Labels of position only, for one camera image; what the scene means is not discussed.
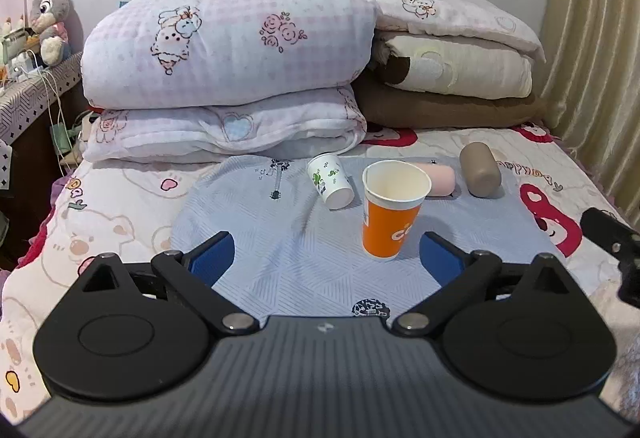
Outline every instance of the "stuffed bunny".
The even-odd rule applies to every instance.
[[[69,0],[33,0],[30,27],[40,35],[40,56],[54,66],[71,55],[64,20],[69,13]]]

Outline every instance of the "paper cup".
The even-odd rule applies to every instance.
[[[422,169],[399,160],[382,160],[362,173],[362,246],[372,258],[388,261],[400,252],[414,224],[431,179]]]
[[[324,204],[332,211],[346,207],[353,201],[353,188],[335,154],[321,154],[306,166]]]

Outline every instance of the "bed sheet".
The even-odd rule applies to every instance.
[[[603,397],[629,417],[637,411],[638,376],[634,341],[637,310],[616,300],[617,262],[582,238],[581,213],[597,207],[618,217],[579,167],[542,129],[450,131],[392,130],[370,126],[365,141],[346,156],[458,156],[470,142],[485,142],[498,164],[520,183],[525,205],[538,226],[566,256],[566,266],[591,296],[619,346],[617,368]],[[216,164],[83,162],[56,200],[40,255],[15,270],[2,290],[0,321],[0,411],[17,423],[49,397],[33,360],[37,328],[69,285],[101,252],[123,261],[147,261],[166,250],[171,224],[190,187]]]

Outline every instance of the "brown cylinder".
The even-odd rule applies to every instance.
[[[487,144],[472,142],[460,151],[460,167],[466,187],[473,196],[487,198],[502,183],[502,175]]]

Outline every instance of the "red cartoon bear print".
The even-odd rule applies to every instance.
[[[553,206],[540,189],[530,183],[520,187],[520,199],[534,215],[540,230],[544,230],[553,244],[568,258],[580,246],[582,230],[569,216]]]
[[[367,135],[362,141],[368,145],[385,145],[387,147],[407,147],[418,141],[418,135],[413,129],[383,128],[377,124],[369,122],[367,124]]]
[[[553,138],[551,137],[545,129],[540,128],[540,126],[536,126],[533,122],[525,122],[520,126],[514,126],[513,131],[519,132],[524,138],[536,142],[537,144],[548,144],[549,142],[553,142]]]

